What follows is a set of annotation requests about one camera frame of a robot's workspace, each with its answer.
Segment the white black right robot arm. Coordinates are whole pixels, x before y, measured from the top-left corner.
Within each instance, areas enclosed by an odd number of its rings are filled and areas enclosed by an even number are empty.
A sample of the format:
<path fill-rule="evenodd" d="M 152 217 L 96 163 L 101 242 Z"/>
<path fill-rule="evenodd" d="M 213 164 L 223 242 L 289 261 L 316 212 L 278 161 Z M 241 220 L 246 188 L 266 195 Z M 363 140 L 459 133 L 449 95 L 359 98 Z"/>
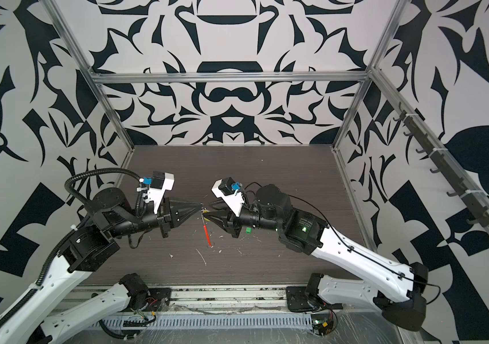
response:
<path fill-rule="evenodd" d="M 426 319 L 429 268 L 385 258 L 340 233 L 326 216 L 293 206 L 293 195 L 274 184 L 260 187 L 253 201 L 247 189 L 231 178 L 211 188 L 216 201 L 205 218 L 237 238 L 243 228 L 276 232 L 293 252 L 330 262 L 357 277 L 350 282 L 323 273 L 312 274 L 305 295 L 317 307 L 360 305 L 377 310 L 393 325 L 418 332 Z"/>

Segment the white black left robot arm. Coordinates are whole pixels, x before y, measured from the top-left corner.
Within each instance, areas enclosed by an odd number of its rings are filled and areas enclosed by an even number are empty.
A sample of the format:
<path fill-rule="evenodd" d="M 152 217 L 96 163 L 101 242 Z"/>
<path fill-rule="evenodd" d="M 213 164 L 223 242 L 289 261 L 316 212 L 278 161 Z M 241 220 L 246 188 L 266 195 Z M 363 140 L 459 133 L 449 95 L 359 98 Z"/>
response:
<path fill-rule="evenodd" d="M 123 174 L 137 180 L 135 206 L 117 187 L 88 199 L 75 189 L 78 181 L 104 174 Z M 71 176 L 65 190 L 80 201 L 87 214 L 54 246 L 38 278 L 0 315 L 0 343 L 59 343 L 105 317 L 125 309 L 136 313 L 148 307 L 149 289 L 136 273 L 125 275 L 108 291 L 54 320 L 54 308 L 120 249 L 117 239 L 144 236 L 159 229 L 162 237 L 202 210 L 201 204 L 171 200 L 171 173 L 140 177 L 128 169 L 95 169 Z"/>

